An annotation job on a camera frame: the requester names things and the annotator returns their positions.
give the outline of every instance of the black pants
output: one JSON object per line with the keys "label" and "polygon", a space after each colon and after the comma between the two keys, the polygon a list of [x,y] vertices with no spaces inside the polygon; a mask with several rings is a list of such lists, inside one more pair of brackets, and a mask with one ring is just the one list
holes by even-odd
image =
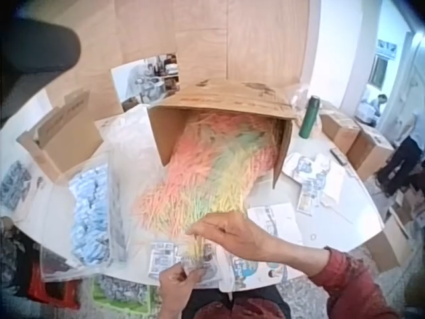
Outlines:
{"label": "black pants", "polygon": [[[389,195],[394,195],[397,189],[400,189],[408,177],[409,173],[414,169],[422,154],[418,144],[408,136],[395,151],[391,160],[386,166],[381,168],[377,173],[379,183],[384,187]],[[390,180],[388,177],[401,164],[400,169]]]}
{"label": "black pants", "polygon": [[186,308],[183,310],[181,317],[182,319],[193,319],[198,310],[216,301],[221,302],[228,309],[232,309],[233,302],[239,298],[259,298],[269,300],[280,308],[286,319],[291,319],[290,307],[286,302],[283,301],[276,286],[269,286],[242,292],[233,292],[232,302],[229,300],[228,294],[225,294],[218,289],[194,290],[192,291],[192,295],[186,305]]}

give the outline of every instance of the cardboard box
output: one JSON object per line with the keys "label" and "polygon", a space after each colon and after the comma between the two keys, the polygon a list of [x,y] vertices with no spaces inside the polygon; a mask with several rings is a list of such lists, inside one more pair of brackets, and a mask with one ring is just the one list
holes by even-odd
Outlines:
{"label": "cardboard box", "polygon": [[394,148],[375,128],[357,123],[361,131],[347,152],[347,158],[362,181],[383,167]]}
{"label": "cardboard box", "polygon": [[148,110],[162,164],[169,163],[174,145],[183,133],[186,119],[191,112],[218,110],[252,113],[276,119],[279,155],[274,166],[275,185],[288,152],[292,119],[295,118],[288,101],[285,96],[279,97],[275,90],[259,83],[206,80],[188,86]]}
{"label": "cardboard box", "polygon": [[347,154],[359,135],[360,127],[353,119],[341,112],[322,114],[320,118],[322,132],[335,143],[342,153]]}
{"label": "cardboard box", "polygon": [[412,252],[410,235],[394,209],[388,212],[384,229],[365,243],[381,272],[401,266]]}
{"label": "cardboard box", "polygon": [[88,111],[88,98],[87,91],[73,92],[62,108],[53,108],[17,138],[52,181],[90,158],[103,142]]}

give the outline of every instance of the green water bottle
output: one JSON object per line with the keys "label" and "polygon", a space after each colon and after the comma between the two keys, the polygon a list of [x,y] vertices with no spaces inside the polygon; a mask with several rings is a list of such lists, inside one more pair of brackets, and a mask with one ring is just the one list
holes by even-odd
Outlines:
{"label": "green water bottle", "polygon": [[302,138],[309,138],[311,130],[313,129],[314,122],[317,118],[317,113],[319,113],[320,108],[320,98],[317,96],[311,96],[308,100],[307,110],[305,111],[305,116],[303,119],[303,124],[299,129],[299,136]]}

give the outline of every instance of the colorful straws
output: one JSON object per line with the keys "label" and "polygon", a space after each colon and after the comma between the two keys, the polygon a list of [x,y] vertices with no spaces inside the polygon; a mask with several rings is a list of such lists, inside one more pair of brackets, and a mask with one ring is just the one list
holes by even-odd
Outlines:
{"label": "colorful straws", "polygon": [[244,210],[258,177],[276,160],[274,121],[252,114],[194,112],[167,166],[133,213],[144,229],[177,238],[213,211]]}

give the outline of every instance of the white table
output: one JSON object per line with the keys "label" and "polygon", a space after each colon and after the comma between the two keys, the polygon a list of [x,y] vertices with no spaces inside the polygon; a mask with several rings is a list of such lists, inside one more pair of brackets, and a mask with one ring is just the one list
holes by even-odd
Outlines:
{"label": "white table", "polygon": [[[147,157],[144,157],[141,148],[132,146],[126,148],[125,143],[120,144],[119,154],[128,151],[134,158],[139,157],[139,161],[148,161],[150,164],[149,167],[144,168],[145,173],[153,173],[158,170],[159,157],[156,154],[149,121],[142,106],[117,116],[113,121],[107,120],[103,123],[107,123],[107,125],[100,124],[99,127],[105,140],[112,138],[113,142],[116,142],[124,140],[125,137],[136,140],[137,144],[135,145],[143,144],[145,150],[150,152],[150,159],[147,160]],[[111,125],[114,126],[112,133],[110,132]],[[126,135],[120,136],[120,132],[123,131],[119,131],[117,128],[126,130]],[[135,128],[138,131],[133,132],[129,128]],[[297,132],[298,129],[295,128],[289,154],[299,152],[313,159],[318,153],[323,153],[331,157],[329,150],[335,145],[323,134],[319,138],[303,140],[298,137]],[[97,153],[104,152],[111,147],[110,145],[103,143]],[[143,175],[143,170],[137,171],[124,164],[119,166],[122,168],[122,183],[127,187],[124,191],[127,196],[124,199],[127,206],[122,207],[122,213],[126,220],[126,232],[130,233],[131,225],[127,222],[130,220],[131,204],[128,199],[134,198],[137,193],[137,185],[143,179],[143,176],[140,176]],[[31,170],[35,176],[43,175],[35,165],[32,165]],[[28,197],[28,203],[25,205],[27,212],[20,212],[15,216],[16,225],[36,242],[42,243],[54,253],[69,259],[71,257],[69,234],[73,223],[72,214],[69,211],[72,211],[72,201],[69,201],[66,196],[52,196],[53,184],[47,178],[46,180],[46,185],[41,190],[35,191]],[[246,202],[251,207],[291,202],[296,207],[299,190],[300,186],[283,174],[277,182],[276,188],[272,189],[271,175],[267,175],[254,186]],[[383,228],[381,217],[365,186],[360,179],[348,175],[345,176],[337,207],[334,209],[317,207],[313,211],[313,216],[297,213],[297,223],[306,246],[330,246],[340,251],[350,251],[358,247]],[[129,260],[126,266],[118,269],[111,268],[106,271],[106,274],[144,284],[158,284],[147,276],[150,254],[149,236],[139,236],[140,233],[141,231],[139,234],[135,234],[134,231],[131,233],[132,238],[141,237],[144,238],[144,241],[138,247],[129,246]]]}

